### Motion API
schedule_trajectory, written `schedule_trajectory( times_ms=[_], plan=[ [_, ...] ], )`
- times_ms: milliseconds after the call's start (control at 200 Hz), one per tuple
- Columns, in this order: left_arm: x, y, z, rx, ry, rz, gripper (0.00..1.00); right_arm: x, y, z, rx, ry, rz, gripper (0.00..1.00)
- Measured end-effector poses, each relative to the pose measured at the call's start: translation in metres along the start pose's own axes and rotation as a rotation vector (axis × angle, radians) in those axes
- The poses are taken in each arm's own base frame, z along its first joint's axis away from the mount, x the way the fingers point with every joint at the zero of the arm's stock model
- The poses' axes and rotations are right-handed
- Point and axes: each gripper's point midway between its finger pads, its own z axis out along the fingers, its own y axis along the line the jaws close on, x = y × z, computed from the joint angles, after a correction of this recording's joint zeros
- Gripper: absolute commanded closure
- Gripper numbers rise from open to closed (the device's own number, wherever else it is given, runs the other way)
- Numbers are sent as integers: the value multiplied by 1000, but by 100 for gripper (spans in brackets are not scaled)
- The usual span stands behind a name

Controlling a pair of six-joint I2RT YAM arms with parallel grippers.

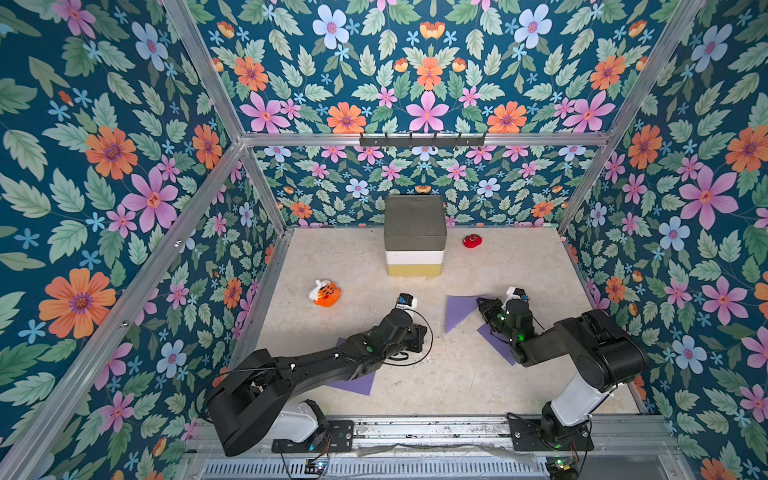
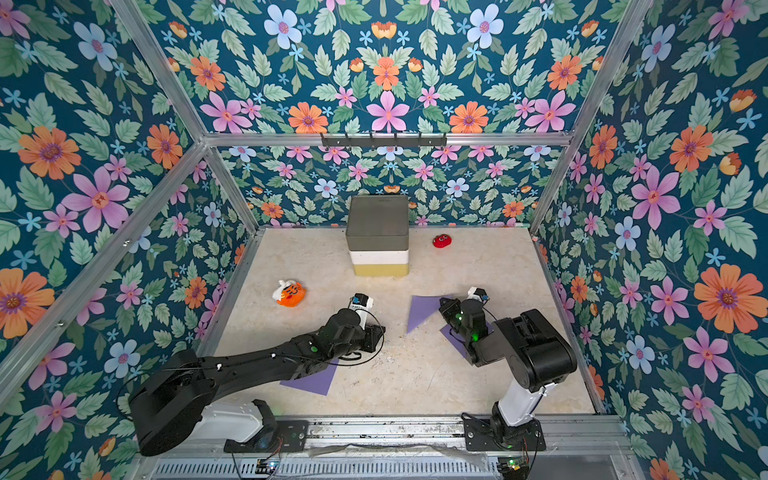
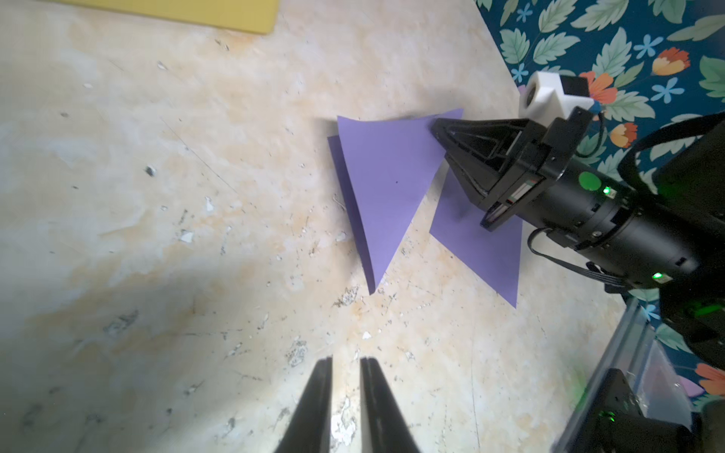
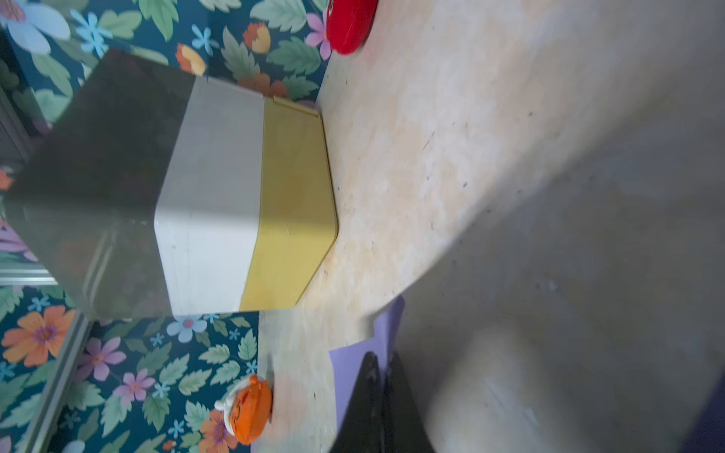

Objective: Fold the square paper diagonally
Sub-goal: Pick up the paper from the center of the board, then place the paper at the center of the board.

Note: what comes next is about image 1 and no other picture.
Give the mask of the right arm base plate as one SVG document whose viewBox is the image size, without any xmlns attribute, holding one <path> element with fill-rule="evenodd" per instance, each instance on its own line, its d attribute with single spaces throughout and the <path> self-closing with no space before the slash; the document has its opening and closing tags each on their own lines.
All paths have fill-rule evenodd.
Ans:
<svg viewBox="0 0 768 480">
<path fill-rule="evenodd" d="M 528 419 L 508 413 L 506 419 L 513 447 L 518 452 L 594 450 L 589 421 L 568 427 L 561 425 L 552 415 Z"/>
</svg>

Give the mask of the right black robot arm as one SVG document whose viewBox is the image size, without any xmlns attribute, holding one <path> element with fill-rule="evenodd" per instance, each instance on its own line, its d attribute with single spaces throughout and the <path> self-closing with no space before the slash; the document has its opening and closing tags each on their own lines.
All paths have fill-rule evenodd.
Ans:
<svg viewBox="0 0 768 480">
<path fill-rule="evenodd" d="M 537 333 L 520 289 L 506 300 L 480 297 L 476 303 L 485 324 L 502 339 L 517 364 L 532 367 L 569 357 L 575 366 L 569 383 L 542 408 L 536 426 L 550 444 L 586 425 L 611 393 L 649 367 L 645 350 L 600 309 L 557 321 Z"/>
</svg>

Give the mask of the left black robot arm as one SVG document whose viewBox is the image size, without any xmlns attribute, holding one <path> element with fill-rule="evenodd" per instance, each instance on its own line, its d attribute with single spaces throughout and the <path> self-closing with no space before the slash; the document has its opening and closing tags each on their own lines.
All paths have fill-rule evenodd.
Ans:
<svg viewBox="0 0 768 480">
<path fill-rule="evenodd" d="M 430 328 L 416 323 L 415 313 L 395 308 L 373 328 L 302 356 L 252 352 L 206 398 L 224 454 L 235 457 L 256 446 L 295 396 L 372 374 L 399 354 L 420 353 Z"/>
</svg>

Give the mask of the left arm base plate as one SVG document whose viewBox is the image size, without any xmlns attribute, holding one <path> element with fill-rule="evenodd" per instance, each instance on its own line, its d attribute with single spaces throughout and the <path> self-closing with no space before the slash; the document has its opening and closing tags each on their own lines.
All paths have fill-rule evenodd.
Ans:
<svg viewBox="0 0 768 480">
<path fill-rule="evenodd" d="M 345 453 L 353 446 L 355 423 L 351 420 L 329 421 L 320 425 L 307 439 L 300 443 L 291 440 L 274 440 L 272 453 Z"/>
</svg>

